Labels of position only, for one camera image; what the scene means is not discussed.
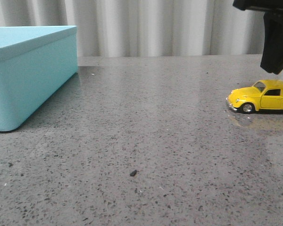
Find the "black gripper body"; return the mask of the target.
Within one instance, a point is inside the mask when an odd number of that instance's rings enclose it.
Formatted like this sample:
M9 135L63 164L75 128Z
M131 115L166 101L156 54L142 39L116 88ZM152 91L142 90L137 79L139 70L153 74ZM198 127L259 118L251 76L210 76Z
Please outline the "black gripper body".
M234 0L233 7L239 10L264 11L283 15L283 0Z

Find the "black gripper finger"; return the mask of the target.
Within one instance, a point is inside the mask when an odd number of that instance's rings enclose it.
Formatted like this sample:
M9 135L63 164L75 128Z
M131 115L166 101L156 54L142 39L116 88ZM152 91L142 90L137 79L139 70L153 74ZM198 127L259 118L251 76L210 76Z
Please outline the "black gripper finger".
M283 70L283 16L264 14L265 42L261 68L268 73L279 74Z

